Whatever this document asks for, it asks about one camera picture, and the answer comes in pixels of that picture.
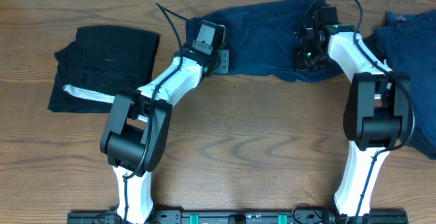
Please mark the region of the navy blue shorts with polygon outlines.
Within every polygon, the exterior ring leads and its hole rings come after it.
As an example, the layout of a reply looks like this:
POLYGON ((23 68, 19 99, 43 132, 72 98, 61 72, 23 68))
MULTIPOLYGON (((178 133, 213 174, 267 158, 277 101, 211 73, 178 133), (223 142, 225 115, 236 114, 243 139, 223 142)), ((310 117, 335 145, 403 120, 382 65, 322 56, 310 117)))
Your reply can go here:
POLYGON ((296 72, 294 51, 301 47, 300 30, 307 8, 315 0, 284 0, 231 7, 185 24, 186 40, 197 37, 203 20, 224 25, 225 48, 230 51, 228 76, 275 76, 286 82, 320 82, 343 73, 333 63, 314 72, 296 72))

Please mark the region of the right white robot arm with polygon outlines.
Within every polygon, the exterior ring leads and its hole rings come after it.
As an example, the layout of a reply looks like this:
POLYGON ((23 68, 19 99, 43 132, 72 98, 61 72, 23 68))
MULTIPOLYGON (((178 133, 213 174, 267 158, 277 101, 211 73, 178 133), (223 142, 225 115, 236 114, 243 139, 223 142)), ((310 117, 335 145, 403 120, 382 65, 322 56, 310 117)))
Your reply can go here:
POLYGON ((381 63, 352 25, 303 25, 297 37, 302 43, 296 53, 298 70, 336 64, 350 81, 343 115, 347 163, 326 219, 370 223, 371 195, 382 164, 414 130, 410 79, 381 63))

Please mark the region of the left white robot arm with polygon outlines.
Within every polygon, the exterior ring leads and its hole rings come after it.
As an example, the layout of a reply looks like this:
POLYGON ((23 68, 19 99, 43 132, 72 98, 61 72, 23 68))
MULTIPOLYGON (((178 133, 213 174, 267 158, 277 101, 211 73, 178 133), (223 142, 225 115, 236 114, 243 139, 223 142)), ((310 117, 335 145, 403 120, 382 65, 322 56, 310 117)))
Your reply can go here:
POLYGON ((115 95, 100 143, 119 186, 115 223, 145 223, 150 217, 152 172, 166 147, 173 107, 205 77, 229 67, 228 50, 206 55, 186 48, 150 83, 115 95))

